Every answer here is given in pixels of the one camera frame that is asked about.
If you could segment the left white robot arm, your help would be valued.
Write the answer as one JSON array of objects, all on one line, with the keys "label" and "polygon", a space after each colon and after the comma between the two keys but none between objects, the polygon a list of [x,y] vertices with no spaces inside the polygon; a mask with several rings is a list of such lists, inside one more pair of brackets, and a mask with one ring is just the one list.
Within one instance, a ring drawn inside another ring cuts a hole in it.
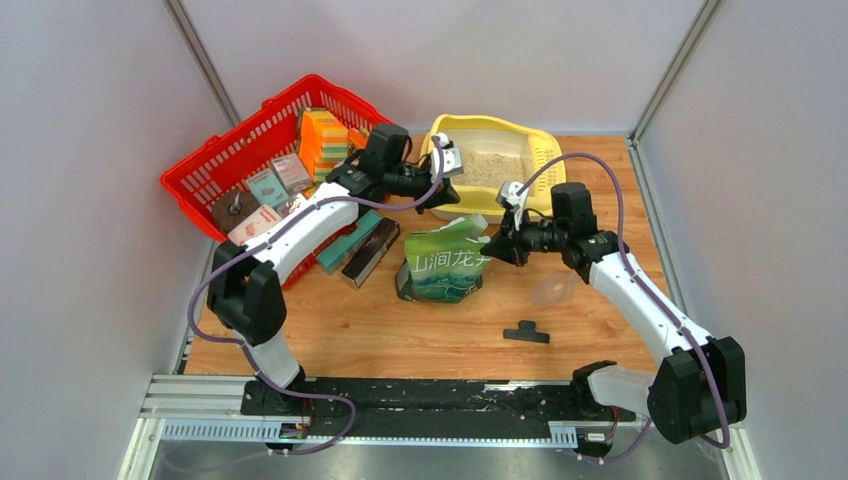
[{"label": "left white robot arm", "polygon": [[365,147],[335,166],[303,205],[242,245],[219,245],[211,273],[193,293],[192,305],[204,295],[207,308],[232,331],[229,343],[245,351],[269,385],[267,401],[283,415],[299,411],[306,398],[296,381],[302,367],[283,332],[284,281],[362,210],[386,208],[388,196],[408,198],[403,207],[418,212],[460,200],[450,183],[462,170],[454,141],[443,132],[433,135],[422,164],[407,163],[409,142],[407,130],[396,124],[375,126]]}]

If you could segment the clear plastic scoop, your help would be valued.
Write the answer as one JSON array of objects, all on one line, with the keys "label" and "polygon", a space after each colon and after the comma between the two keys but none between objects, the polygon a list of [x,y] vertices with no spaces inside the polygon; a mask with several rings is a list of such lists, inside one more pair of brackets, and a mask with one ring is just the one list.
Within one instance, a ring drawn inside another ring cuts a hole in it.
[{"label": "clear plastic scoop", "polygon": [[561,304],[573,296],[579,280],[574,272],[548,276],[532,289],[530,301],[542,308]]}]

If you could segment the black bag clip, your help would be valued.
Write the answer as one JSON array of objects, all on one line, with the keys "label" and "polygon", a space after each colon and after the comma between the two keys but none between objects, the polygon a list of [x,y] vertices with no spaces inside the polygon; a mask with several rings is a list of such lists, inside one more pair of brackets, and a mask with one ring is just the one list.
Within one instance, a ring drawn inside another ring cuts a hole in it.
[{"label": "black bag clip", "polygon": [[516,328],[503,330],[502,337],[507,340],[549,344],[550,335],[537,330],[537,324],[531,320],[520,320]]}]

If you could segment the green litter bag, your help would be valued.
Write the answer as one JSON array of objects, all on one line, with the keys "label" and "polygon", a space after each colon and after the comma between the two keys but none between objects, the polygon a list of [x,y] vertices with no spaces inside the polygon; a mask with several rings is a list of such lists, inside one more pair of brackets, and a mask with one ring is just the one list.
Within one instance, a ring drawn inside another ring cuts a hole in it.
[{"label": "green litter bag", "polygon": [[482,288],[491,258],[481,253],[490,238],[480,214],[457,218],[429,231],[408,234],[396,277],[399,299],[456,304]]}]

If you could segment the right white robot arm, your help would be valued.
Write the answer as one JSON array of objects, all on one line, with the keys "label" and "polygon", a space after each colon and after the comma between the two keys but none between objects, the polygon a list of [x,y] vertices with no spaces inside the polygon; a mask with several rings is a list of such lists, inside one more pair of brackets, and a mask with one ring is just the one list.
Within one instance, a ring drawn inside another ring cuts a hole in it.
[{"label": "right white robot arm", "polygon": [[496,197],[504,216],[482,254],[515,266],[526,265],[534,252],[559,254],[618,309],[658,365],[654,374],[614,361],[575,370],[574,412],[593,419],[608,407],[622,408],[652,420],[673,444],[725,432],[743,421],[747,392],[741,345],[688,318],[643,272],[620,236],[598,228],[584,184],[558,184],[550,194],[551,216],[534,221],[523,184],[504,183]]}]

